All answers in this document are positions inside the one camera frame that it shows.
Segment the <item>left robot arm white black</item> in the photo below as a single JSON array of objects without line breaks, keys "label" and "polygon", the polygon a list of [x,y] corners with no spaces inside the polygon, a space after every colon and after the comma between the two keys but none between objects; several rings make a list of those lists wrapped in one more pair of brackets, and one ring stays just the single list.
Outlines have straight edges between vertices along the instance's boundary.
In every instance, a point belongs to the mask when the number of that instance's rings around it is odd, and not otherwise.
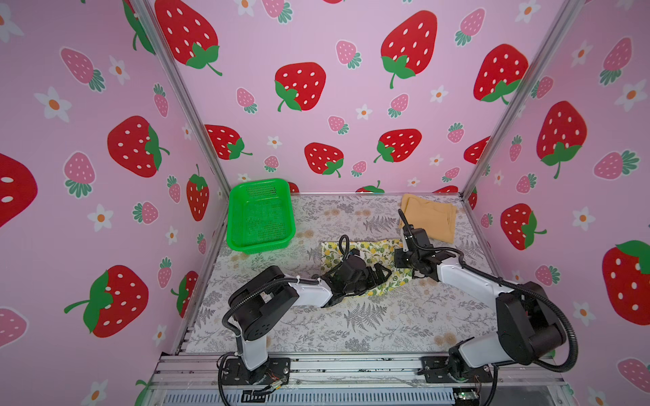
[{"label": "left robot arm white black", "polygon": [[323,275],[290,277],[277,266],[259,273],[229,298],[222,325],[235,335],[235,356],[254,372],[269,361],[266,338],[294,307],[329,308],[389,282],[393,272],[368,265],[357,250]]}]

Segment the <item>tan yellow skirt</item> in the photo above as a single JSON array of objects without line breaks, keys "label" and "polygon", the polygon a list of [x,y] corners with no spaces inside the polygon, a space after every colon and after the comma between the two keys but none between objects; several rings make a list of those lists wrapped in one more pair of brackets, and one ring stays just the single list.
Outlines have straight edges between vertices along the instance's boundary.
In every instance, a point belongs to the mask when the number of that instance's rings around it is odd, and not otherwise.
[{"label": "tan yellow skirt", "polygon": [[400,209],[408,223],[423,228],[430,239],[455,243],[457,209],[454,205],[407,194],[402,197]]}]

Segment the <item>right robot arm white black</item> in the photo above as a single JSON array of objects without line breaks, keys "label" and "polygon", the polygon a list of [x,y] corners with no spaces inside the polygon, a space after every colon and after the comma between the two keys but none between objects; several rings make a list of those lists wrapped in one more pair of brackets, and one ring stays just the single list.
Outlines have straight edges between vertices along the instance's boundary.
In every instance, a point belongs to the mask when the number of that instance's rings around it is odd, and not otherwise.
[{"label": "right robot arm white black", "polygon": [[541,285],[515,284],[479,271],[467,264],[462,251],[433,246],[422,228],[406,224],[403,234],[406,248],[395,252],[396,267],[460,289],[496,314],[496,331],[449,350],[446,370],[455,380],[485,365],[535,364],[557,373],[576,365],[576,332]]}]

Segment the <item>lemon print skirt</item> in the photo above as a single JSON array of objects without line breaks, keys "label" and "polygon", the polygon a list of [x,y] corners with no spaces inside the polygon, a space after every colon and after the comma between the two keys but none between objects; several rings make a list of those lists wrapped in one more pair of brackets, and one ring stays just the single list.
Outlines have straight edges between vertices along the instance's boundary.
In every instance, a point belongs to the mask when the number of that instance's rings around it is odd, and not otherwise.
[{"label": "lemon print skirt", "polygon": [[[380,263],[392,271],[388,281],[367,292],[367,296],[382,296],[399,287],[409,284],[413,279],[413,271],[409,268],[397,268],[394,265],[394,252],[402,248],[402,241],[398,239],[380,241],[361,241],[350,244],[352,250],[359,250],[361,258],[368,265]],[[320,244],[322,259],[321,270],[328,271],[341,262],[342,254],[337,242],[322,242]]]}]

